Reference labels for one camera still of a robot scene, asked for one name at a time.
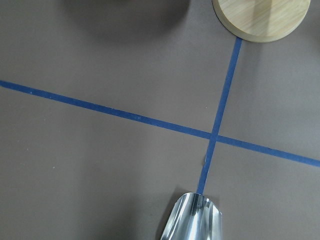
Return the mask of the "wooden cup stand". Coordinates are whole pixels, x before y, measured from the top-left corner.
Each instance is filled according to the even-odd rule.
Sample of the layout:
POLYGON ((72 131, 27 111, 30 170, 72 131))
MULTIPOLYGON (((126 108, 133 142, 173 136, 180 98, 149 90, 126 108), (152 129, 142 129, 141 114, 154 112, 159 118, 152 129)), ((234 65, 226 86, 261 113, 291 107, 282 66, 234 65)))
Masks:
POLYGON ((213 0, 222 25, 235 36, 269 43, 292 33, 304 20, 310 0, 213 0))

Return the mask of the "metal ice scoop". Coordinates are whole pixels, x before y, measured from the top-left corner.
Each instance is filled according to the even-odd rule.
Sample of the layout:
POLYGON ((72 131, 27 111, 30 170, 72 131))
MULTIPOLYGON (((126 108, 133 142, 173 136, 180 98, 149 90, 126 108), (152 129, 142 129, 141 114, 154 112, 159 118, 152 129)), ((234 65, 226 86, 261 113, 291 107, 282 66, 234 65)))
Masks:
POLYGON ((188 192, 174 204, 162 240, 222 240, 222 213, 202 194, 188 192))

